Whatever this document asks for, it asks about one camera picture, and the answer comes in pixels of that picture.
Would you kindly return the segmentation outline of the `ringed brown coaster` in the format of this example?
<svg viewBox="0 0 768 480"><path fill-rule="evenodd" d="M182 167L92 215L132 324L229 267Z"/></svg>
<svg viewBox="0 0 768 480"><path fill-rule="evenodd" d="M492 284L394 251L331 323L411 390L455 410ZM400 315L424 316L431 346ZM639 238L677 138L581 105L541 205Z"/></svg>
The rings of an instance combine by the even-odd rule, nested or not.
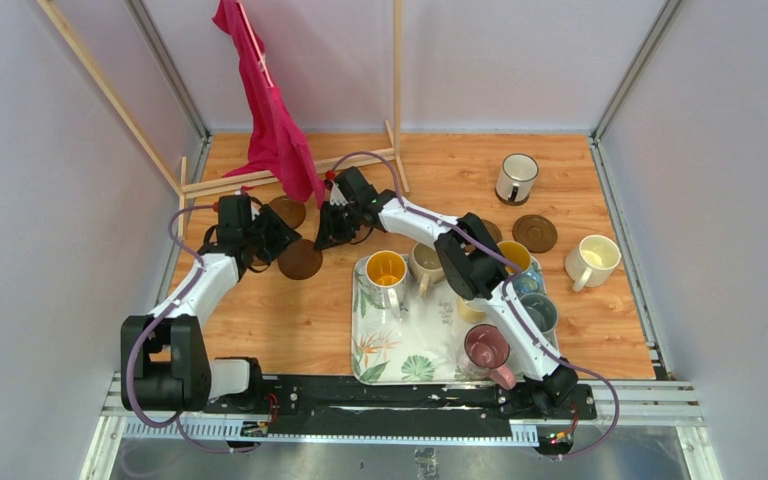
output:
<svg viewBox="0 0 768 480"><path fill-rule="evenodd" d="M301 226L307 216L306 206L287 195L270 200L268 206L292 229Z"/></svg>

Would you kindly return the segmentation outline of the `plain dark brown coaster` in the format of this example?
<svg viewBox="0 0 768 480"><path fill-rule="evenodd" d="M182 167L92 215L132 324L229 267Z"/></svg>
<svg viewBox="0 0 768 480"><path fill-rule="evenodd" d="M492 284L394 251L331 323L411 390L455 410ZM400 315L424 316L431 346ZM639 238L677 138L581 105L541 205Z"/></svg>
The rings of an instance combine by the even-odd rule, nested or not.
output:
<svg viewBox="0 0 768 480"><path fill-rule="evenodd" d="M277 259L280 272L291 280L306 280L322 267L323 254L314 242L300 239L290 244Z"/></svg>

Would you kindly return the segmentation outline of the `cream white mug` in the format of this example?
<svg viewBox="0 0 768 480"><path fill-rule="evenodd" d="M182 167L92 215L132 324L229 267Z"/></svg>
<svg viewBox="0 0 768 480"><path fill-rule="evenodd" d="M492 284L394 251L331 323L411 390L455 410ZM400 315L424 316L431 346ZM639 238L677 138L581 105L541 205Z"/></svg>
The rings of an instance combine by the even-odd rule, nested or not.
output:
<svg viewBox="0 0 768 480"><path fill-rule="evenodd" d="M603 285L619 266L622 253L619 246L603 235L588 235L567 254L564 269L573 281L572 290Z"/></svg>

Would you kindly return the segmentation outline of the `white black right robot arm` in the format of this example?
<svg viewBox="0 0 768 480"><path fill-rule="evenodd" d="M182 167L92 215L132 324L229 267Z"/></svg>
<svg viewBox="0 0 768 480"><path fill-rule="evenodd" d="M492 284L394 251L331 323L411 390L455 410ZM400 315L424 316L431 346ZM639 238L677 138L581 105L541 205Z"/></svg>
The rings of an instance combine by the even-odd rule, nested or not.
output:
<svg viewBox="0 0 768 480"><path fill-rule="evenodd" d="M503 257L477 215L444 215L410 202L398 189L377 191L356 167L328 170L325 185L330 198L320 209L316 246L346 244L367 226L433 248L454 293L489 317L522 365L535 411L552 418L569 407L576 369L539 331L513 286L523 269Z"/></svg>

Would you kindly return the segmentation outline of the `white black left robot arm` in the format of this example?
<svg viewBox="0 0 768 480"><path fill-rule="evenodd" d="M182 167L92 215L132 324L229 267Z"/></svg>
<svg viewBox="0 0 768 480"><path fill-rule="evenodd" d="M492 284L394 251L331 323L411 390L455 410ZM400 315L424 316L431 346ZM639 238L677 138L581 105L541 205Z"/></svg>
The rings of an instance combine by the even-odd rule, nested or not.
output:
<svg viewBox="0 0 768 480"><path fill-rule="evenodd" d="M214 209L216 223L201 247L181 248L194 258L184 280L149 313L131 315L121 326L121 398L130 411L200 411L223 396L243 413L265 403L266 386L253 377L255 360L209 359L203 330L253 263L276 261L302 237L247 195L223 196Z"/></svg>

